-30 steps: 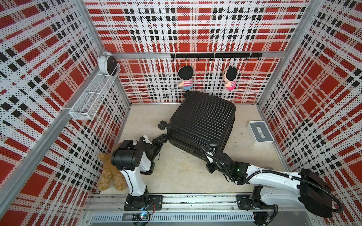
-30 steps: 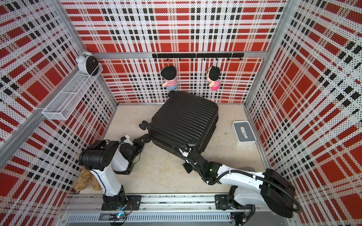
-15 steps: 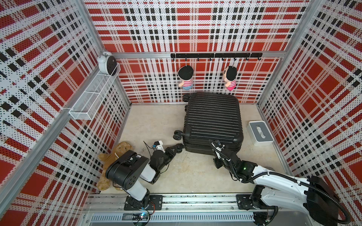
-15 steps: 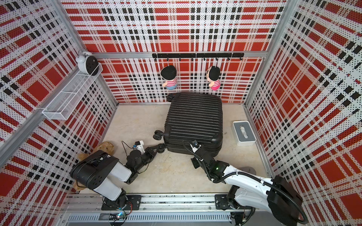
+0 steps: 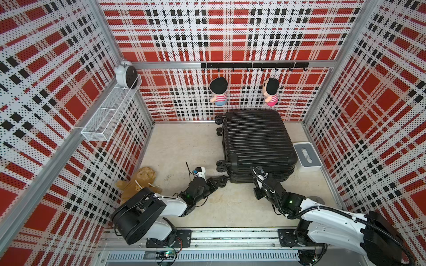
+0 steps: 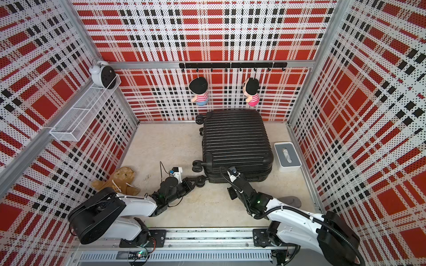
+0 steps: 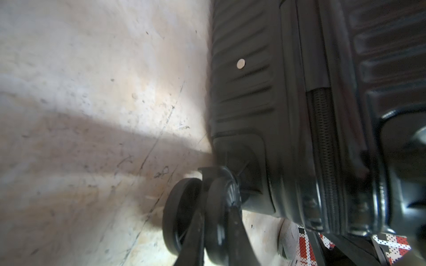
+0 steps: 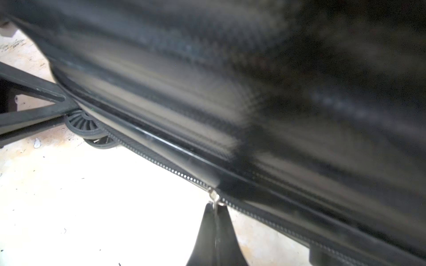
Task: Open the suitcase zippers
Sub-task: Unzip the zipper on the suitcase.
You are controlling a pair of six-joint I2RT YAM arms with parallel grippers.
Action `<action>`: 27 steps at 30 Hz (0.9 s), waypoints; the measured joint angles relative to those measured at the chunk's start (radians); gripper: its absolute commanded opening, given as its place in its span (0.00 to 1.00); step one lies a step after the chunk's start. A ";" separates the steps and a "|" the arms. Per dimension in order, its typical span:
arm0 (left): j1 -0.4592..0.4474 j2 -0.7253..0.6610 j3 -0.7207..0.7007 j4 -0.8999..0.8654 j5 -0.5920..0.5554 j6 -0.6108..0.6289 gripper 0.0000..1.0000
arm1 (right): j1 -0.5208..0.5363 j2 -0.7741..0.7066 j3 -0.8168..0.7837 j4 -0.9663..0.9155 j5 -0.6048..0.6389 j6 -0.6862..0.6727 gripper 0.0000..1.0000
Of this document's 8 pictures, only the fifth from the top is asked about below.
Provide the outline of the black ribbed hard suitcase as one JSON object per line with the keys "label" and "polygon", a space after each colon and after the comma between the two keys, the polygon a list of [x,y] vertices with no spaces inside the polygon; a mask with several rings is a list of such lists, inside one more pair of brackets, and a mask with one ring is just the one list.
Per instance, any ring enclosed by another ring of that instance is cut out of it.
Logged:
{"label": "black ribbed hard suitcase", "polygon": [[252,182],[252,167],[279,182],[294,172],[298,160],[280,114],[274,110],[237,110],[216,115],[216,135],[222,137],[224,159],[216,162],[232,183]]}

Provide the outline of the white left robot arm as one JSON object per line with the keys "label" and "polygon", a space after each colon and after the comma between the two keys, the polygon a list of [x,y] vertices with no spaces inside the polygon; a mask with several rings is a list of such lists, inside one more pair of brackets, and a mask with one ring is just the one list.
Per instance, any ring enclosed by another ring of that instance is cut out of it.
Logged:
{"label": "white left robot arm", "polygon": [[196,176],[189,187],[176,197],[163,196],[150,188],[143,188],[111,216],[116,236],[123,237],[128,245],[148,238],[149,247],[185,246],[184,237],[168,219],[185,217],[200,207],[198,204],[217,189],[226,186],[226,176],[203,178]]}

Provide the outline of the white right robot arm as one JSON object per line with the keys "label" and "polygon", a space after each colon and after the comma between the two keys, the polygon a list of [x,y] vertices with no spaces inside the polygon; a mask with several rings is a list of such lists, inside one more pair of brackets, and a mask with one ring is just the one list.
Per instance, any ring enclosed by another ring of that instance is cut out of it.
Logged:
{"label": "white right robot arm", "polygon": [[416,259],[402,235],[380,213],[339,210],[303,195],[287,192],[261,167],[251,167],[257,199],[265,198],[274,210],[289,220],[298,220],[294,232],[303,246],[332,245],[368,258],[376,266],[413,266]]}

